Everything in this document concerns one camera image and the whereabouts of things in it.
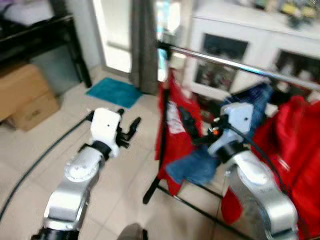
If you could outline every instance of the black metal frame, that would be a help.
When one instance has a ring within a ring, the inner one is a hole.
[[[171,46],[169,44],[166,43],[159,43],[159,48],[166,50],[167,52],[167,56],[168,58],[170,58],[170,56],[172,55],[172,52],[170,50]],[[159,156],[159,169],[161,169],[161,166],[163,164],[163,159],[165,156],[165,152],[166,152],[166,128],[167,128],[167,109],[168,109],[168,101],[169,101],[169,96],[170,96],[170,88],[169,89],[164,89],[163,90],[163,112],[162,112],[162,136],[161,136],[161,147],[160,147],[160,156]],[[167,189],[165,189],[164,187],[160,186],[161,179],[159,179],[157,176],[154,178],[152,184],[150,185],[149,189],[147,190],[147,192],[145,193],[145,195],[143,196],[143,204],[147,205],[151,199],[151,197],[153,196],[154,192],[156,191],[156,189],[161,190],[162,192],[164,192],[165,194],[172,196],[169,191]],[[202,185],[197,185],[199,188],[202,188],[203,190],[207,191],[208,193],[222,199],[223,196],[211,189],[208,189],[205,186]],[[197,206],[191,204],[190,202],[184,200],[183,198],[179,197],[178,195],[174,195],[172,196],[174,199],[180,201],[181,203],[187,205],[188,207],[194,209],[195,211],[197,211],[198,213],[202,214],[203,216],[209,218],[210,220],[212,220],[213,222],[221,225],[222,227],[230,230],[231,232],[233,232],[235,235],[238,235],[244,239],[247,240],[253,240],[251,237],[243,234],[242,232],[238,231],[237,229],[225,224],[223,221],[217,219],[215,216],[212,216],[211,214],[207,213],[206,211],[198,208]]]
[[[21,47],[8,57],[0,58],[0,67],[21,61],[29,62],[35,56],[66,45],[79,81],[84,82],[87,88],[92,86],[72,15],[53,17],[31,26],[4,19],[0,19],[0,24],[3,28],[0,32],[0,54]]]

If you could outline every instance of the clothes drying rack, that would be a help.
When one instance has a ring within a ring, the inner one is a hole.
[[[289,84],[301,86],[306,89],[320,91],[319,84],[316,84],[313,82],[302,81],[296,77],[285,76],[285,75],[282,75],[282,74],[279,74],[276,72],[272,72],[272,71],[268,71],[268,70],[264,70],[262,68],[258,68],[255,66],[250,66],[250,65],[243,64],[243,63],[239,63],[239,62],[222,59],[222,58],[219,58],[219,57],[216,57],[213,55],[209,55],[209,54],[205,54],[205,53],[201,53],[201,52],[191,51],[189,49],[176,47],[174,45],[164,43],[164,42],[158,42],[158,48],[166,51],[168,59],[170,59],[172,53],[175,52],[175,53],[186,55],[187,57],[192,57],[192,58],[204,60],[204,61],[207,61],[210,63],[220,64],[220,65],[228,66],[228,67],[231,67],[234,69],[242,70],[245,72],[268,77],[271,80],[280,80],[280,81],[283,81],[283,82],[286,82]],[[163,104],[164,104],[164,106],[163,106],[163,113],[162,113],[162,120],[161,120],[162,126],[163,126],[163,130],[162,130],[163,133],[166,132],[166,128],[167,128],[167,110],[168,110],[169,95],[170,95],[170,89],[164,89],[164,91],[163,91]],[[160,155],[159,155],[159,169],[161,169],[161,166],[163,164],[165,151],[166,151],[166,134],[162,134],[161,145],[160,145]],[[165,194],[171,196],[171,194],[169,193],[169,191],[167,189],[165,189],[164,187],[159,185],[160,180],[161,179],[159,179],[157,176],[154,178],[149,189],[147,190],[147,192],[143,196],[143,200],[142,200],[143,204],[146,205],[149,203],[149,201],[150,201],[151,197],[153,196],[156,189],[159,189],[159,190],[163,191]],[[217,192],[215,192],[205,186],[202,186],[202,185],[197,185],[197,186],[199,188],[207,191],[208,193],[220,198],[220,199],[223,198],[223,196],[221,194],[219,194],[219,193],[217,193]],[[230,230],[234,234],[236,234],[244,239],[247,239],[247,240],[253,240],[251,237],[249,237],[249,236],[243,234],[242,232],[238,231],[237,229],[225,224],[223,221],[217,219],[215,216],[198,208],[197,206],[191,204],[190,202],[186,201],[185,199],[179,197],[178,195],[175,195],[172,197],[175,198],[176,200],[180,201],[181,203],[187,205],[188,207],[194,209],[198,213],[204,215],[205,217],[209,218],[210,220],[214,221],[215,223],[221,225],[222,227]]]

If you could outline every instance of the cabinet door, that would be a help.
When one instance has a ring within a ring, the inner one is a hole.
[[[263,51],[261,64],[264,68],[272,68],[284,75],[320,84],[320,40],[273,33]],[[273,85],[275,94],[271,103],[276,105],[287,102],[294,95],[307,99],[312,93],[284,82],[274,81]]]
[[[192,21],[191,50],[261,67],[257,59],[269,32],[200,18]],[[184,72],[184,84],[192,92],[215,99],[245,89],[257,78],[252,73],[194,58],[188,59]]]

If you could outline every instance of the black cable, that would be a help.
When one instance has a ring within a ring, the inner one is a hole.
[[[72,127],[69,131],[67,131],[64,135],[62,135],[57,141],[55,141],[32,165],[31,167],[23,174],[23,176],[19,179],[19,181],[15,184],[14,188],[10,192],[10,195],[7,197],[5,203],[3,204],[3,207],[0,212],[0,223],[1,220],[12,201],[12,198],[18,191],[21,184],[24,182],[24,180],[29,176],[29,174],[38,166],[39,163],[47,156],[48,153],[50,153],[64,138],[66,138],[69,134],[71,134],[74,130],[76,130],[82,123],[84,123],[86,120],[89,120],[93,112],[91,112],[88,116],[86,116],[84,119],[82,119],[80,122],[78,122],[74,127]]]
[[[228,123],[226,125],[226,127],[232,131],[234,131],[236,134],[238,134],[239,136],[241,136],[246,142],[248,142],[250,145],[252,145],[256,151],[267,161],[267,163],[269,164],[271,170],[274,172],[274,174],[277,176],[278,180],[279,180],[279,185],[280,185],[280,188],[282,190],[282,192],[288,196],[288,198],[290,198],[290,195],[289,195],[289,192],[287,191],[286,187],[285,187],[285,184],[284,182],[282,181],[281,177],[280,177],[280,174],[278,172],[278,170],[276,169],[275,165],[272,163],[272,161],[270,160],[270,158],[268,157],[268,155],[262,151],[262,149],[257,145],[255,144],[254,141],[252,141],[249,137],[247,137],[245,134],[243,134],[241,131],[239,131],[238,129],[236,129],[234,126],[232,126],[230,123]],[[307,228],[307,224],[306,224],[306,221],[301,217],[299,216],[299,213],[297,212],[298,214],[298,220],[300,221],[301,223],[301,230],[303,231],[303,234],[306,236],[306,239],[310,239],[310,235],[309,235],[309,230]]]

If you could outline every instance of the tiled floor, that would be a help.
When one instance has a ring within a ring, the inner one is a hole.
[[[106,76],[101,68],[92,72],[94,83]],[[83,84],[61,98],[61,110],[29,132],[0,126],[0,204],[2,205],[17,179],[35,159],[66,130],[87,114],[88,109],[119,107],[85,95]],[[122,229],[138,222],[149,232],[150,240],[222,240],[240,239],[215,225],[193,209],[157,190],[148,205],[142,197],[158,169],[154,144],[159,123],[157,98],[144,95],[126,112],[123,126],[137,116],[142,123],[131,147],[107,162],[98,184],[92,191],[88,214],[81,230],[81,240],[115,240]],[[90,137],[85,123],[53,150],[25,181],[14,197],[0,225],[0,239],[29,240],[41,227],[44,209],[51,192],[63,176],[66,161]],[[223,169],[219,167],[210,185],[222,191]],[[218,216],[220,200],[196,186],[186,184],[180,195],[207,212]],[[244,229],[237,223],[237,228]]]

